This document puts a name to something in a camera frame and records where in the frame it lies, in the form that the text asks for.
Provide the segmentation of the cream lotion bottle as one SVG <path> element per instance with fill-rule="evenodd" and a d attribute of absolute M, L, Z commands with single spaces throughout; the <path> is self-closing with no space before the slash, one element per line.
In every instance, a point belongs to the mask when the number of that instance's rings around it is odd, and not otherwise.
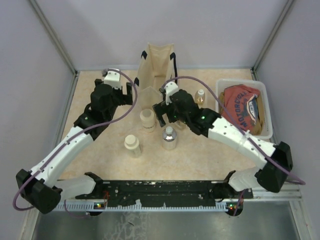
<path fill-rule="evenodd" d="M 156 120 L 155 120 L 155 113 L 153 110 L 149 108 L 143 109 L 140 112 L 139 117 L 140 117 L 143 129 L 147 133 L 151 133 L 155 130 Z"/>

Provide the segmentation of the silver bottle white cap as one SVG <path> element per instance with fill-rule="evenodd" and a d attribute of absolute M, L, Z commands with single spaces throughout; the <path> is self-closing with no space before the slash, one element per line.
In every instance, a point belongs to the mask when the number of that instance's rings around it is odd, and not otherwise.
<path fill-rule="evenodd" d="M 162 146 L 166 150 L 175 149 L 178 142 L 177 137 L 176 130 L 171 126 L 167 126 L 162 132 Z"/>

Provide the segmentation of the cream canvas tote bag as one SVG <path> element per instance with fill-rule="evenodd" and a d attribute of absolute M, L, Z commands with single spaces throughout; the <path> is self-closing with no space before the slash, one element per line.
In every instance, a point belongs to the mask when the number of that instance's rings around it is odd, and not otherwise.
<path fill-rule="evenodd" d="M 174 44 L 157 46 L 148 44 L 142 51 L 137 75 L 134 79 L 138 87 L 141 104 L 151 104 L 162 99 L 159 88 L 166 80 L 177 77 L 177 57 Z"/>

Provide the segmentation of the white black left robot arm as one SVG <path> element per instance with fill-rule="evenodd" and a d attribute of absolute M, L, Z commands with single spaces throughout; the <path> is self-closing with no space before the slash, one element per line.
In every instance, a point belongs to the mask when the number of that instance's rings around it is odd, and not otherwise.
<path fill-rule="evenodd" d="M 126 83 L 126 93 L 120 80 L 94 81 L 90 102 L 73 123 L 65 138 L 38 164 L 29 171 L 21 169 L 15 176 L 18 191 L 12 206 L 16 211 L 33 208 L 42 214 L 54 210 L 60 202 L 80 195 L 97 199 L 103 195 L 104 186 L 96 176 L 86 173 L 69 180 L 60 180 L 64 170 L 75 157 L 111 124 L 125 118 L 135 107 L 138 91 L 134 82 Z"/>

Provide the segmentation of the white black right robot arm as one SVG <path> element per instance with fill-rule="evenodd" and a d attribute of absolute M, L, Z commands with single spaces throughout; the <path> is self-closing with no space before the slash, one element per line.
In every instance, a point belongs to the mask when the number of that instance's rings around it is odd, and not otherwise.
<path fill-rule="evenodd" d="M 156 117 L 163 127 L 167 116 L 169 123 L 183 122 L 196 135 L 223 143 L 249 158 L 255 166 L 231 171 L 223 192 L 235 198 L 241 191 L 262 187 L 279 193 L 288 173 L 293 168 L 290 146 L 285 142 L 275 145 L 250 133 L 242 134 L 233 124 L 209 108 L 200 108 L 192 96 L 183 89 L 160 89 L 163 100 L 153 105 Z"/>

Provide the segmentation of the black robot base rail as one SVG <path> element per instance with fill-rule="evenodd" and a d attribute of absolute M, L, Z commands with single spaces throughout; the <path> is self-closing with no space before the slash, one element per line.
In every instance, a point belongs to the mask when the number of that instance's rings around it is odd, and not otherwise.
<path fill-rule="evenodd" d="M 137 200 L 143 207 L 214 207 L 216 201 L 238 199 L 235 191 L 223 181 L 100 181 L 91 193 L 77 200 L 106 200 L 109 207 L 132 206 Z"/>

